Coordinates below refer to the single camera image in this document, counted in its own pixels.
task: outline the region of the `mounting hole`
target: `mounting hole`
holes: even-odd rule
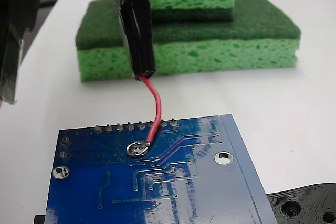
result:
[[[302,210],[301,205],[293,200],[290,200],[281,206],[282,213],[289,218],[296,217],[301,213],[301,210]]]
[[[229,165],[233,162],[233,155],[230,152],[218,152],[215,161],[220,165]]]
[[[55,179],[64,179],[67,178],[70,174],[70,170],[66,166],[58,166],[52,170],[52,175]]]
[[[323,217],[322,217],[323,221],[325,223],[335,223],[335,220],[336,220],[336,216],[333,212],[326,212]]]

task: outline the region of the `wire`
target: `wire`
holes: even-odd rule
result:
[[[138,75],[139,79],[146,84],[146,86],[149,88],[149,90],[152,92],[155,102],[156,102],[156,116],[155,116],[155,121],[152,124],[151,129],[149,130],[148,136],[147,136],[147,143],[153,143],[154,141],[154,136],[156,131],[158,130],[160,126],[160,120],[161,120],[161,114],[162,114],[162,109],[161,109],[161,98],[153,84],[143,75],[140,74]]]

